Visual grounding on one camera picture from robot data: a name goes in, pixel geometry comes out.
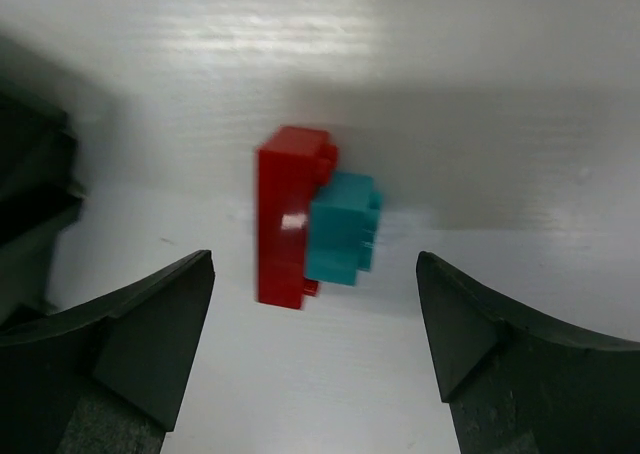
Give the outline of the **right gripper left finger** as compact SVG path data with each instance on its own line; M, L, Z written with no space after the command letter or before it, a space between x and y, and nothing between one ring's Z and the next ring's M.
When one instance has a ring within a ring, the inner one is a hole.
M4 453L158 453L215 280L208 250L1 332Z

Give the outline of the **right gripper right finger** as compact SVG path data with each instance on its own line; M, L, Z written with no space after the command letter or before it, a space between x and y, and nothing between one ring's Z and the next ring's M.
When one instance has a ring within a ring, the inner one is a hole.
M553 318L430 252L416 277L461 452L638 452L638 343Z

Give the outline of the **small teal lego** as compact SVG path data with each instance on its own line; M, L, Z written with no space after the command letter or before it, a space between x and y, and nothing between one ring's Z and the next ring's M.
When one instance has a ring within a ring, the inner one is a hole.
M310 205L305 277L346 286L372 268L383 206L367 175L335 171Z

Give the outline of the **red arch lego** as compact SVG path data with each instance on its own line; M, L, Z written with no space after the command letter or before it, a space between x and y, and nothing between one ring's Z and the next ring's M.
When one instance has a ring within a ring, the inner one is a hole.
M282 126L255 150L256 299L296 309L318 283L305 278L310 204L337 166L326 130Z

